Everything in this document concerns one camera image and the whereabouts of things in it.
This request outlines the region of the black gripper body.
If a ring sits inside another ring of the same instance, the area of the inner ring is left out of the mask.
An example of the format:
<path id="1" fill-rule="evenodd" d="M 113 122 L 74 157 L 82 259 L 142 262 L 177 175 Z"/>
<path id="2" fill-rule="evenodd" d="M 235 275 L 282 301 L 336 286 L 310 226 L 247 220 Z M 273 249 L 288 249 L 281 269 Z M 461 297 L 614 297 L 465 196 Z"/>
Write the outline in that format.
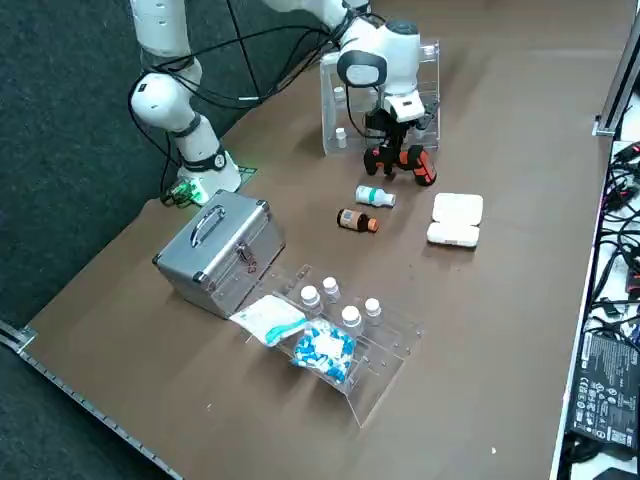
<path id="1" fill-rule="evenodd" d="M 383 132 L 385 136 L 404 138 L 407 132 L 415 126 L 415 120 L 399 122 L 384 109 L 378 109 L 375 112 L 375 129 Z"/>

